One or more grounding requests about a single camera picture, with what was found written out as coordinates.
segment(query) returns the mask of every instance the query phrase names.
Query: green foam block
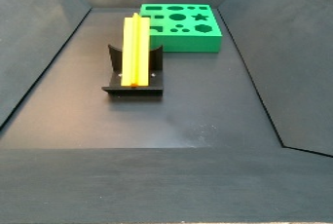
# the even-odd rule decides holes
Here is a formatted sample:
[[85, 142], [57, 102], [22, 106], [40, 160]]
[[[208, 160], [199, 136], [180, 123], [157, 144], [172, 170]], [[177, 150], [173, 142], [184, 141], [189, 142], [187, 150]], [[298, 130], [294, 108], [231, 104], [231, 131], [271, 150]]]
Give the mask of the green foam block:
[[140, 16], [151, 18], [151, 49], [219, 52], [222, 34], [210, 5], [143, 4]]

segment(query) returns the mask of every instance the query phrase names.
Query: circular hole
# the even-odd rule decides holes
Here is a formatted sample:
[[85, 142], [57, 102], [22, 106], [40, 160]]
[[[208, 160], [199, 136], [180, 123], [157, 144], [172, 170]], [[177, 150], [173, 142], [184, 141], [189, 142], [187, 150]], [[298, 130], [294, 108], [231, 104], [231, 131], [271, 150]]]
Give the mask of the circular hole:
[[184, 20], [185, 16], [181, 15], [181, 14], [172, 14], [172, 15], [169, 15], [169, 19], [172, 19], [172, 20]]

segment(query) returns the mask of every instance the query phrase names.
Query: bin floor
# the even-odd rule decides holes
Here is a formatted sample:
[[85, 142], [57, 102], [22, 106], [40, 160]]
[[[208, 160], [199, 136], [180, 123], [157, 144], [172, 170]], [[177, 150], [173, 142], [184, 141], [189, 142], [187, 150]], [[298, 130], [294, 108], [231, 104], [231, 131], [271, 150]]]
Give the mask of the bin floor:
[[0, 148], [278, 146], [216, 11], [222, 50], [164, 53], [163, 98], [117, 98], [101, 91], [112, 74], [107, 46], [121, 48], [123, 18], [133, 12], [88, 15], [2, 131]]

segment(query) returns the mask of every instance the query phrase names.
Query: yellow foam piece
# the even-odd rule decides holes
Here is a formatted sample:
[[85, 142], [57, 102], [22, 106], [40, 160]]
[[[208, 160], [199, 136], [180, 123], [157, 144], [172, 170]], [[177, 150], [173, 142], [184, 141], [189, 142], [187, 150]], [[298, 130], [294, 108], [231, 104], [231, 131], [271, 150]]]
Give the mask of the yellow foam piece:
[[121, 45], [121, 77], [123, 87], [148, 86], [149, 66], [149, 18], [124, 18]]

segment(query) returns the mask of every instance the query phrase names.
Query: black base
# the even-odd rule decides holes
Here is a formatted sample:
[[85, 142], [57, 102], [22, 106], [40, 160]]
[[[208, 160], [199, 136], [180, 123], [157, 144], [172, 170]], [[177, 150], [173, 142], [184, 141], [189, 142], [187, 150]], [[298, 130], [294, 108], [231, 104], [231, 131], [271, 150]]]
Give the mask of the black base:
[[123, 87], [120, 85], [121, 51], [109, 47], [113, 74], [108, 87], [101, 89], [115, 96], [161, 96], [163, 95], [163, 47], [149, 51], [149, 82], [147, 87]]
[[111, 83], [108, 87], [101, 89], [111, 95], [115, 96], [161, 96], [163, 95], [163, 72], [151, 71], [149, 72], [149, 86], [148, 87], [123, 87], [120, 85], [120, 73], [113, 72]]

